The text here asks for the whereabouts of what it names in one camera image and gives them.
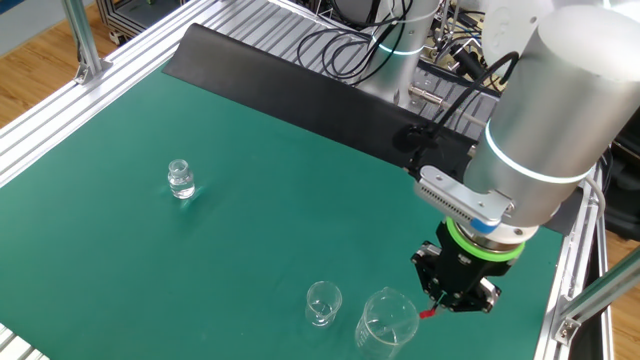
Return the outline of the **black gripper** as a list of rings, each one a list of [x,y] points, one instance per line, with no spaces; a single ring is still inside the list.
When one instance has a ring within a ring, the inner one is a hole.
[[[452,312],[489,313],[501,296],[501,289],[487,276],[502,276],[515,258],[515,250],[497,252],[474,244],[455,222],[440,223],[436,235],[441,249],[424,242],[411,256],[422,291],[433,306]]]

